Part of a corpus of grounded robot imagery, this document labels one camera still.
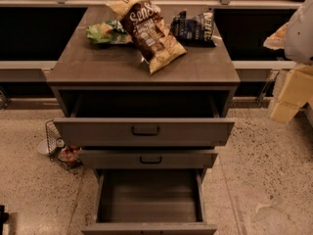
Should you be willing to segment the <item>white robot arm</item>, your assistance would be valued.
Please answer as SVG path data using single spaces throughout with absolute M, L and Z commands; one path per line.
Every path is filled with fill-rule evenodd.
M 313 99 L 313 0 L 305 0 L 263 46 L 283 49 L 285 56 L 296 65 L 277 80 L 269 118 L 279 123 L 293 119 L 306 103 Z

